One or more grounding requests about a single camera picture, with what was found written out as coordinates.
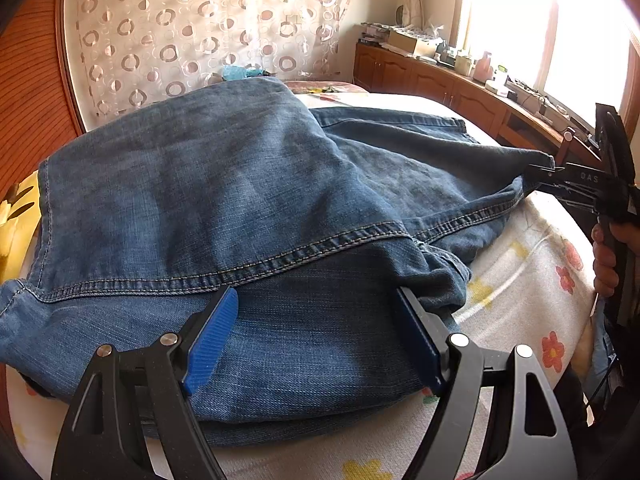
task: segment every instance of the blue gripper pad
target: blue gripper pad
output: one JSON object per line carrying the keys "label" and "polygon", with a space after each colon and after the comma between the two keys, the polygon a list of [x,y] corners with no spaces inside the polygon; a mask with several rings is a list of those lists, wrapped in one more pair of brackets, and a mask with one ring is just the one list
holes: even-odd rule
{"label": "blue gripper pad", "polygon": [[399,339],[418,373],[420,382],[436,396],[440,396],[446,386],[440,370],[440,355],[400,290],[396,291],[396,300],[393,313]]}
{"label": "blue gripper pad", "polygon": [[189,396],[209,381],[237,317],[238,293],[230,288],[218,302],[187,355],[187,374],[182,385]]}

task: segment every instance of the metal rivet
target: metal rivet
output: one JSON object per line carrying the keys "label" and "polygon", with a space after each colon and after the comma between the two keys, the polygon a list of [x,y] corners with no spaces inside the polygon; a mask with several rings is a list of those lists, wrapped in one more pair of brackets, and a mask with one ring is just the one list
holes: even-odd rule
{"label": "metal rivet", "polygon": [[451,342],[455,346],[459,346],[460,348],[462,348],[469,344],[469,338],[464,334],[452,334]]}
{"label": "metal rivet", "polygon": [[516,352],[520,357],[524,357],[525,359],[528,359],[533,355],[533,350],[528,345],[516,346]]}
{"label": "metal rivet", "polygon": [[98,357],[107,357],[107,355],[111,354],[111,351],[113,351],[111,345],[102,345],[98,346],[98,349],[95,351],[95,353],[98,354]]}
{"label": "metal rivet", "polygon": [[173,332],[169,332],[167,334],[164,334],[160,338],[160,342],[164,346],[172,346],[172,345],[175,345],[178,342],[178,336],[175,335]]}

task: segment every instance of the bed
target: bed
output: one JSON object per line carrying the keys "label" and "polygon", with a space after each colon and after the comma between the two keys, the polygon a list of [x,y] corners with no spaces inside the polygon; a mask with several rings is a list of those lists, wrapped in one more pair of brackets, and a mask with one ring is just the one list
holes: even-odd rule
{"label": "bed", "polygon": [[[369,94],[328,84],[297,84],[309,108],[392,108],[460,118],[442,104],[414,96]],[[496,142],[466,122],[484,144]],[[590,244],[558,201],[534,192],[511,215],[502,235],[471,265],[466,305],[454,318],[486,348],[531,346],[554,386],[588,323],[594,300]],[[39,396],[11,368],[6,371],[8,411],[20,451],[49,479],[66,405]],[[401,478],[424,436],[437,400],[428,389],[343,431],[282,444],[216,450],[231,480],[392,480]],[[490,392],[484,392],[459,479],[478,459],[488,420]],[[172,478],[159,442],[148,440],[156,472]]]}

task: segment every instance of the pink bottle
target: pink bottle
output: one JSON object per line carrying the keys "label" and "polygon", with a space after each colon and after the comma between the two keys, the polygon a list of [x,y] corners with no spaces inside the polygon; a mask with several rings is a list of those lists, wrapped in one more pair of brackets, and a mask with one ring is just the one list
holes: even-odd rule
{"label": "pink bottle", "polygon": [[491,53],[484,51],[482,59],[479,59],[476,63],[474,80],[484,84],[488,79],[492,78],[494,78],[494,67],[491,66]]}

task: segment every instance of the jeans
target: jeans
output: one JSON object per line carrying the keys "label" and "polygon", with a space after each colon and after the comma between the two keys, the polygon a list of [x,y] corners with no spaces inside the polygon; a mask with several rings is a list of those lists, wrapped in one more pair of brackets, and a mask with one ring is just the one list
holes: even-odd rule
{"label": "jeans", "polygon": [[450,319],[540,152],[463,121],[310,112],[276,80],[144,108],[40,167],[40,245],[0,288],[0,360],[69,399],[95,349],[148,346],[223,284],[239,315],[191,398],[216,446],[339,428],[419,390],[392,325],[408,286]]}

